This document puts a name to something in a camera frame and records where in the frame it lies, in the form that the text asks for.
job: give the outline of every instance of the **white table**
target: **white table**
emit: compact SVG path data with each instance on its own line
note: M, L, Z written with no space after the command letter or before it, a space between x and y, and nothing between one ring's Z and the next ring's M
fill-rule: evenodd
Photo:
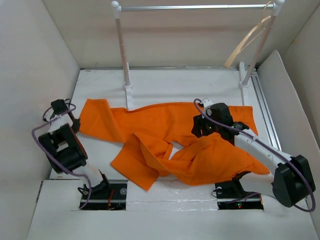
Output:
M77 106L75 117L87 98L106 98L111 107L126 107L123 77L121 70L82 70L72 97ZM130 78L135 108L191 102L195 98L242 105L236 69L134 69ZM248 88L249 102L258 133L268 141L274 130L270 129L272 124L266 115L268 109L263 108L257 79L253 83ZM109 165L122 144L78 136L92 165L111 180L126 179ZM81 181L54 171L50 179L44 181L28 240L318 239L309 213L285 208L268 196L262 196L264 211L218 210L217 201L211 196L214 184L191 187L168 176L159 178L148 192L128 181L125 211L83 211L78 209L81 196L77 187L82 186ZM299 205L307 207L305 201Z

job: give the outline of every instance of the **metal rod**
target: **metal rod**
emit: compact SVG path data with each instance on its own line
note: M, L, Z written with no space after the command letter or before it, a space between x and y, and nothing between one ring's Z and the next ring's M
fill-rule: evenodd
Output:
M128 63L127 63L124 37L122 35L120 18L115 19L115 26L116 26L116 30L118 33L119 46L120 46L120 52L121 52L121 61L122 61L123 72L124 72L124 86L128 87L128 86L131 86L131 82L129 79L129 68L128 68Z
M181 11L181 10L235 10L252 9L262 10L266 4L247 4L247 5L190 5L190 6L122 6L121 12L137 11ZM266 9L273 9L274 4L269 4Z
M256 63L257 63L257 61L259 59L261 50L262 50L262 48L264 47L264 45L266 43L267 37L268 37L268 35L270 33L270 30L271 30L271 28L272 28L272 26L273 26L273 24L274 24L274 22L276 20L276 17L277 17L276 15L272 15L270 20L268 21L268 24L267 24L267 26L265 28L265 31L264 31L263 36L262 36L262 39L261 39L261 41L259 43L258 48L256 49L256 52L255 52L254 57L252 59L252 62L250 64L249 70L247 71L244 80L240 82L240 85L243 86L243 87L248 85L249 78L251 77L251 74L254 71L254 68L255 68Z

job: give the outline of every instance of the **robotic arm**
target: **robotic arm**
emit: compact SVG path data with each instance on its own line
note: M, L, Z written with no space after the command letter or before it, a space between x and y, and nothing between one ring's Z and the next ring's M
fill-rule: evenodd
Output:
M87 162L88 155L76 136L80 129L80 120L74 117L67 104L62 99L51 102L51 108L43 115L43 120L47 122L46 125L50 124L50 129L38 139L35 137L35 130L44 125L34 129L33 138L44 150L52 168L58 174L64 172L83 180L84 188L79 187L78 190L85 199L89 200L90 195L105 195L104 198L107 199L112 191L111 185L101 171Z
M243 122L234 122L229 108L224 103L213 104L210 100L196 99L195 106L201 112L193 117L192 134L197 138L218 133L222 139L241 148L263 163L270 175L243 172L232 181L239 181L246 192L259 192L275 197L285 207L292 207L311 195L313 209L315 202L313 192L315 182L308 160L301 156L291 156L279 151L258 137Z

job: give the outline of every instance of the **orange fabric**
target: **orange fabric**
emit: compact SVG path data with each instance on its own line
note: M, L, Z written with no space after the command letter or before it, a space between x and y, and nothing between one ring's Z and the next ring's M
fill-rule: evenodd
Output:
M229 106L229 110L234 121L257 133L252 107ZM196 138L191 134L195 115L199 112L190 102L128 111L110 108L105 99L88 99L80 115L80 131L100 140L125 143L111 165L146 191L159 176L169 174L194 186L229 181L243 171L269 173L262 163L217 133ZM169 159L172 142L184 149Z

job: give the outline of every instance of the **white surface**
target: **white surface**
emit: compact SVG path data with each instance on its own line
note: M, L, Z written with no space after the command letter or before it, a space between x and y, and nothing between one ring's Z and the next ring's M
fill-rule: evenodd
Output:
M241 98L242 98L242 105L243 106L249 106L249 93L248 88L243 87L240 83L243 81L246 77L247 71L245 69L245 63L242 61L239 63L239 88L241 91Z
M0 182L0 239L26 240L41 181Z
M188 186L179 180L158 180L149 191L128 181L127 211L214 211L214 184Z
M261 65L258 74L282 150L293 156L301 154L308 159L315 186L318 188L320 151L297 92L277 51ZM316 190L314 194L319 204L320 191ZM319 206L311 216L319 234Z
M133 84L132 97L135 108L169 102L192 102L195 98L209 98L214 103L242 106L238 87L239 71L225 69L175 69L130 70ZM123 89L124 74L121 70L81 70L72 97L77 106L77 118L89 98L109 101L111 107L126 107ZM253 105L255 124L259 135L268 140L263 116L251 81L248 88L249 102ZM88 162L100 169L109 179L125 179L109 165L118 155L123 144L95 140L78 134L88 154ZM75 177L57 174L52 170L51 179Z
M112 0L43 0L78 64L121 66ZM119 0L121 6L266 4L268 0ZM284 53L319 4L287 0L261 53ZM261 10L124 12L121 14L130 66L223 66L239 42L260 21ZM260 37L233 63L250 64Z
M75 210L80 198L77 183L81 181L44 181L28 240L48 236L51 240L86 240L93 236L110 240L318 239L310 215L301 211Z
M320 145L320 7L283 56L284 66L299 95L315 139Z
M41 0L4 0L0 39L0 180L43 180L51 168L31 129L72 95L79 67Z

